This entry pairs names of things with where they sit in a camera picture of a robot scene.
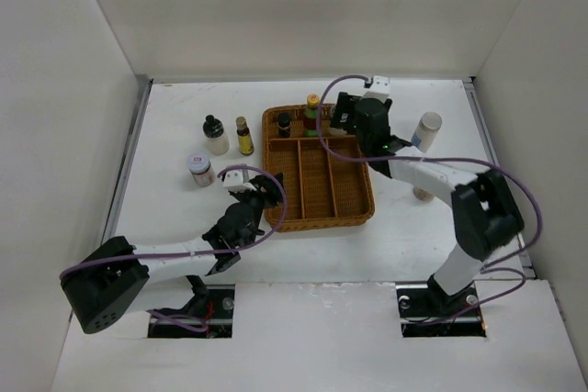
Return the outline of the yellow cap sauce bottle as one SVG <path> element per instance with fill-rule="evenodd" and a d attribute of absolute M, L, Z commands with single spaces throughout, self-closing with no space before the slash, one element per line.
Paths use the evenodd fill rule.
<path fill-rule="evenodd" d="M 302 124 L 304 127 L 303 136 L 315 138 L 317 136 L 317 112 L 321 98 L 316 94 L 307 96 L 306 106 L 303 111 Z"/>

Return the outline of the small black cap bottle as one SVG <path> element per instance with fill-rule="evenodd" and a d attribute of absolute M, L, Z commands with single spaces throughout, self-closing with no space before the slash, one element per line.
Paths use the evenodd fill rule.
<path fill-rule="evenodd" d="M 288 112 L 280 112 L 277 116 L 277 129 L 280 138 L 289 138 L 291 133 L 291 116 Z"/>

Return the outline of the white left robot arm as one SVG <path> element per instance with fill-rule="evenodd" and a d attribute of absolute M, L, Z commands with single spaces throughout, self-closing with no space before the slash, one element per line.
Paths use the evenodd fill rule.
<path fill-rule="evenodd" d="M 125 237 L 108 239 L 81 263 L 62 271 L 60 284 L 82 330 L 94 334 L 125 314 L 145 311 L 156 324 L 205 335 L 214 311 L 206 276 L 235 265 L 242 251 L 267 240 L 260 228 L 265 210 L 288 207 L 283 174 L 231 166 L 219 174 L 234 197 L 204 234 L 164 245 L 134 245 Z"/>

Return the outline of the black cap salt grinder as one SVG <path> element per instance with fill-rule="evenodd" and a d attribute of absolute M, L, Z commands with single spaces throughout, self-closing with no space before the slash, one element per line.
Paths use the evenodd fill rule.
<path fill-rule="evenodd" d="M 345 124 L 348 114 L 344 111 L 339 111 L 333 106 L 329 111 L 330 126 L 328 128 L 329 135 L 332 137 L 341 137 L 347 134 Z"/>

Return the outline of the silver lid tall jar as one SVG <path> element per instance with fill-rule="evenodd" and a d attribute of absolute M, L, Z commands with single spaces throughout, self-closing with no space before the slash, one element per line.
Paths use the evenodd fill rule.
<path fill-rule="evenodd" d="M 411 137 L 411 144 L 421 152 L 427 152 L 433 144 L 443 120 L 436 112 L 425 112 Z"/>

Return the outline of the black stopper white bottle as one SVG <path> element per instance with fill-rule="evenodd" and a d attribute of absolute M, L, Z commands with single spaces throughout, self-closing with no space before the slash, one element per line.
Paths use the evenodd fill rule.
<path fill-rule="evenodd" d="M 228 152 L 230 142 L 221 121 L 213 115 L 207 115 L 203 123 L 203 133 L 209 151 L 214 155 L 223 155 Z"/>

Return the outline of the pink lid spice jar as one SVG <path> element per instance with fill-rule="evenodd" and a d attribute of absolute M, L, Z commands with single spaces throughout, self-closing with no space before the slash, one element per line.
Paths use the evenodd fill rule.
<path fill-rule="evenodd" d="M 414 187 L 413 188 L 413 195 L 420 201 L 428 203 L 431 202 L 435 199 L 435 196 L 432 195 L 431 193 L 419 188 L 419 187 Z"/>

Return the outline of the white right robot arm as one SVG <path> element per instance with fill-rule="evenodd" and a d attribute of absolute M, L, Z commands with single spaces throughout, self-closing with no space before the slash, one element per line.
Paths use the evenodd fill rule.
<path fill-rule="evenodd" d="M 363 159 L 376 172 L 418 187 L 452 210 L 456 245 L 427 281 L 426 304 L 449 313 L 494 252 L 507 245 L 525 223 L 503 175 L 488 169 L 474 174 L 418 160 L 420 151 L 390 133 L 392 100 L 341 92 L 330 126 L 353 135 Z"/>

